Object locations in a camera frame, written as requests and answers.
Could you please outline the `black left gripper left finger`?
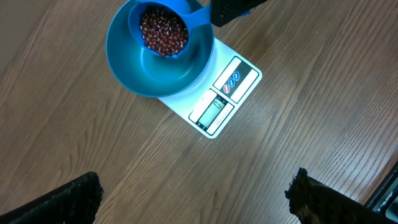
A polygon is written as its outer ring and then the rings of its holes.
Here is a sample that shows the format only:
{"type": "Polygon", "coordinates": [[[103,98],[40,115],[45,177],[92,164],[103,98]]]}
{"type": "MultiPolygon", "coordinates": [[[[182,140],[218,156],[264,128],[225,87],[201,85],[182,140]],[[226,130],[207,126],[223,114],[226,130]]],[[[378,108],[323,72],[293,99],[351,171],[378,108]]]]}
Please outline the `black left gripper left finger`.
{"type": "Polygon", "coordinates": [[[103,194],[97,173],[87,172],[1,215],[1,223],[93,223],[103,194]]]}

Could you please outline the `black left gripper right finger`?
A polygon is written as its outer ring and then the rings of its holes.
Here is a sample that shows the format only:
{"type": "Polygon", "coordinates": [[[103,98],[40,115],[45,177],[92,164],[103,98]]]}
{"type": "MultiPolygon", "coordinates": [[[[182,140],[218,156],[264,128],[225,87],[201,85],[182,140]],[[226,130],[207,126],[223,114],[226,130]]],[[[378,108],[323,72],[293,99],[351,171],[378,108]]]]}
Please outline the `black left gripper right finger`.
{"type": "Polygon", "coordinates": [[[392,220],[311,178],[300,168],[285,191],[301,224],[389,224],[392,220]]]}

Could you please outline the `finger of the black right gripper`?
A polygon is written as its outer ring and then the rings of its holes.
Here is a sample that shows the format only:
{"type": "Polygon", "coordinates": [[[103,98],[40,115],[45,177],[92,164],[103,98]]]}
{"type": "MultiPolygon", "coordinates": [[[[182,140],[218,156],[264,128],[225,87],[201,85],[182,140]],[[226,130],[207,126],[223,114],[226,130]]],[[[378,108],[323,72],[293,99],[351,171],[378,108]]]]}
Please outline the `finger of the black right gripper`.
{"type": "Polygon", "coordinates": [[[211,0],[210,22],[222,27],[240,16],[250,13],[251,9],[267,0],[211,0]]]}

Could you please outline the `blue plastic measuring scoop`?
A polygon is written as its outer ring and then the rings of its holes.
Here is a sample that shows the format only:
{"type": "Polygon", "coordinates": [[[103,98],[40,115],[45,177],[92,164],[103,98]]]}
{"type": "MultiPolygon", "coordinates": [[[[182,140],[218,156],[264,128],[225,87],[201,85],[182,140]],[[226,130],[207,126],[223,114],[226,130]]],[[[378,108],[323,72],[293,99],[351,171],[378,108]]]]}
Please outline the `blue plastic measuring scoop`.
{"type": "Polygon", "coordinates": [[[179,56],[186,51],[190,44],[190,36],[195,28],[211,24],[210,22],[210,13],[211,6],[209,5],[205,7],[201,7],[199,9],[192,9],[188,1],[178,1],[178,0],[145,0],[145,1],[136,1],[135,5],[129,11],[128,16],[128,28],[133,36],[133,38],[138,41],[143,47],[147,48],[144,45],[144,40],[141,37],[141,31],[139,30],[139,23],[142,13],[149,6],[160,6],[166,7],[170,11],[175,12],[178,17],[180,17],[183,23],[186,25],[189,34],[189,40],[185,48],[176,55],[166,56],[172,58],[179,58],[179,56]]]}

